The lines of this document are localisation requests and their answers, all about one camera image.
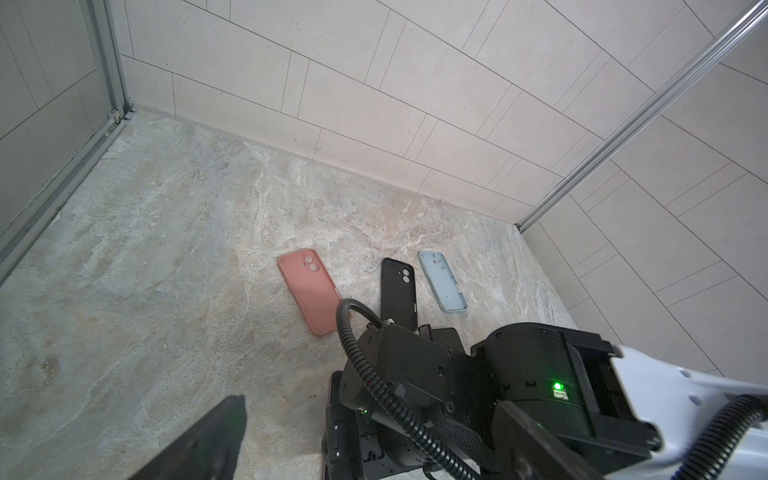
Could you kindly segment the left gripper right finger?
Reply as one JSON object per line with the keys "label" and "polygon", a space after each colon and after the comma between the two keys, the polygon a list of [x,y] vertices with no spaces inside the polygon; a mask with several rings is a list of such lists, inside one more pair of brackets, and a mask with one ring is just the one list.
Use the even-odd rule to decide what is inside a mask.
{"label": "left gripper right finger", "polygon": [[511,401],[499,402],[492,420],[501,471],[491,479],[599,479],[600,473]]}

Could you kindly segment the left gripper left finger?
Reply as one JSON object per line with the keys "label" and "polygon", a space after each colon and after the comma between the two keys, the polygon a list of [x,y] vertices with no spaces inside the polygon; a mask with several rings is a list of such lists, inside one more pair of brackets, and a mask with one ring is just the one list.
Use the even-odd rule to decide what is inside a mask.
{"label": "left gripper left finger", "polygon": [[246,428],[245,397],[227,396],[130,480],[233,479]]}

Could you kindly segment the pink phone case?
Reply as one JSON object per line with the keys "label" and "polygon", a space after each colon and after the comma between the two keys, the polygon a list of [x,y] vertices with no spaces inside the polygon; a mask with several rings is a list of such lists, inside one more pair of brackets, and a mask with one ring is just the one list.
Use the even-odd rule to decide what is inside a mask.
{"label": "pink phone case", "polygon": [[278,267],[310,332],[316,337],[333,333],[341,295],[318,253],[303,249],[282,255]]}

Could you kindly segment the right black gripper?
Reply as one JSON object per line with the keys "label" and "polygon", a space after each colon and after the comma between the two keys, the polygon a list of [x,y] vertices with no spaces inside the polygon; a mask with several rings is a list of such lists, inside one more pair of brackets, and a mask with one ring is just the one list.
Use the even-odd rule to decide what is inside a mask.
{"label": "right black gripper", "polygon": [[[638,420],[599,335],[516,323],[465,349],[453,328],[368,327],[358,344],[386,386],[443,443],[498,466],[496,405],[514,403],[601,474],[648,460],[657,430]],[[380,479],[436,465],[373,399],[351,366],[333,373],[322,442],[327,479]]]}

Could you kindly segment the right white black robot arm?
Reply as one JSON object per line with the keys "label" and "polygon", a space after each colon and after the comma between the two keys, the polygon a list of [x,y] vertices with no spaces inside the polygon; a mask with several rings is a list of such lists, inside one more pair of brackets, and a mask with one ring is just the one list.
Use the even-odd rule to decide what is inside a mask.
{"label": "right white black robot arm", "polygon": [[516,323],[465,348],[452,328],[353,334],[385,388],[482,478],[562,478],[550,435],[607,479],[763,479],[767,389],[595,333]]}

